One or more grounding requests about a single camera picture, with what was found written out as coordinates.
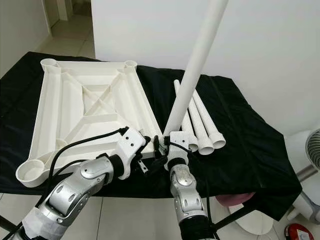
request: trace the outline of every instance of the white pvc pipe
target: white pvc pipe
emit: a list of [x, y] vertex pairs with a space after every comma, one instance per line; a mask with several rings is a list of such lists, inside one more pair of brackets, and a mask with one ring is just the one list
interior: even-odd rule
[[198, 150], [201, 155], [212, 154], [214, 145], [212, 144], [208, 134], [206, 132], [205, 126], [201, 120], [199, 112], [197, 110], [195, 101], [191, 98], [189, 103], [189, 112], [192, 120], [192, 125], [194, 127], [196, 138], [198, 139]]
[[210, 0], [207, 13], [182, 78], [181, 90], [174, 101], [163, 136], [178, 131], [198, 83], [228, 0]]
[[[178, 94], [179, 88], [180, 88], [180, 82], [179, 80], [174, 80], [174, 90], [175, 94]], [[188, 133], [189, 137], [189, 149], [191, 149], [192, 152], [195, 152], [198, 150], [198, 140], [194, 134], [194, 130], [191, 125], [190, 117], [188, 114], [188, 111], [185, 113], [184, 118], [181, 123], [182, 131], [185, 131]]]
[[295, 217], [297, 217], [300, 214], [299, 210], [296, 208], [293, 208], [291, 212], [288, 213], [286, 216], [286, 219], [289, 221], [293, 220]]
[[214, 149], [222, 148], [224, 145], [226, 145], [226, 140], [224, 136], [218, 131], [214, 121], [210, 117], [210, 114], [208, 113], [204, 103], [202, 102], [199, 94], [197, 93], [197, 90], [194, 90], [193, 100], [199, 111], [206, 132], [208, 133], [209, 138], [213, 143]]

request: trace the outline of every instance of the white plastic frame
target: white plastic frame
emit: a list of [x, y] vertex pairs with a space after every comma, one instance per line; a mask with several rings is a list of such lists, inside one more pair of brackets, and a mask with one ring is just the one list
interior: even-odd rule
[[[136, 73], [137, 63], [43, 59], [43, 83], [28, 159], [16, 170], [26, 187], [42, 184], [59, 149], [85, 138], [133, 127], [151, 137], [162, 133]], [[120, 137], [97, 139], [61, 154], [54, 172], [78, 159], [112, 154]], [[150, 142], [143, 158], [154, 155]], [[64, 173], [72, 172], [75, 165]]]

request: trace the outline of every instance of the robotic arm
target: robotic arm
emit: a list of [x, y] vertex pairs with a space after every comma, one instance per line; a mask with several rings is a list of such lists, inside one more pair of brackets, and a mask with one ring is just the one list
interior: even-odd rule
[[183, 240], [214, 240], [207, 213], [197, 192], [197, 182], [188, 167], [188, 133], [172, 131], [169, 134], [168, 161], [164, 166], [170, 172], [170, 191]]
[[[188, 149], [188, 134], [170, 133], [170, 141]], [[120, 138], [114, 154], [102, 154], [95, 160], [82, 162], [72, 175], [62, 180], [41, 205], [23, 219], [23, 227], [13, 240], [59, 240], [76, 219], [89, 197], [104, 185], [130, 175], [130, 163], [139, 158], [148, 139], [129, 128]], [[187, 152], [170, 144], [165, 169], [170, 172], [170, 191], [183, 240], [214, 239], [207, 214], [196, 190], [196, 179], [188, 167]]]
[[13, 240], [59, 240], [76, 219], [89, 197], [104, 185], [130, 175], [130, 163], [139, 156], [148, 141], [138, 131], [129, 128], [120, 138], [114, 154], [102, 154], [95, 160], [82, 162], [72, 175], [62, 180], [42, 204], [34, 207], [22, 220]]

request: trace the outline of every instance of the fan grille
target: fan grille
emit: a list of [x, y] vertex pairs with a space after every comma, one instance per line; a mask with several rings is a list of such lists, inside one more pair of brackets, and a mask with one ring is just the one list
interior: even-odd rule
[[311, 162], [320, 170], [320, 129], [310, 135], [306, 152]]

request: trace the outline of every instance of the red object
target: red object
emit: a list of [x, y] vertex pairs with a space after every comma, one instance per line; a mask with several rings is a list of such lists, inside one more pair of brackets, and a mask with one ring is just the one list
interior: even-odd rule
[[224, 207], [231, 207], [235, 205], [242, 204], [248, 201], [253, 197], [255, 192], [243, 193], [243, 194], [227, 194], [227, 195], [218, 195], [215, 198], [218, 202]]
[[308, 229], [297, 223], [286, 226], [284, 235], [286, 240], [315, 240]]

